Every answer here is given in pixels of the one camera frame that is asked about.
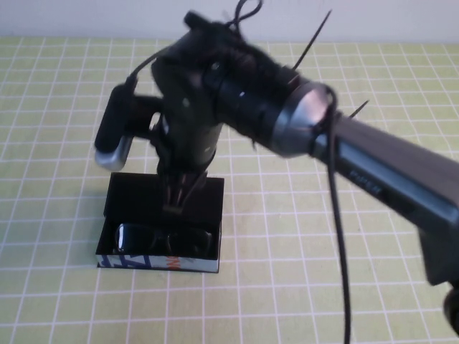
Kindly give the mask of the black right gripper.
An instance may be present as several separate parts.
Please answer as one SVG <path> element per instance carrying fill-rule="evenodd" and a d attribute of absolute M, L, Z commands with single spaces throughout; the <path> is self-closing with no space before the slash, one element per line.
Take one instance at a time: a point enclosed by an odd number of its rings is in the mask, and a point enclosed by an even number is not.
<path fill-rule="evenodd" d="M 163 169 L 175 173 L 163 178 L 163 210 L 169 213 L 180 214 L 184 201 L 204 187 L 222 129 L 203 83 L 206 43 L 202 34 L 185 34 L 152 64 L 164 102 L 157 152 Z"/>

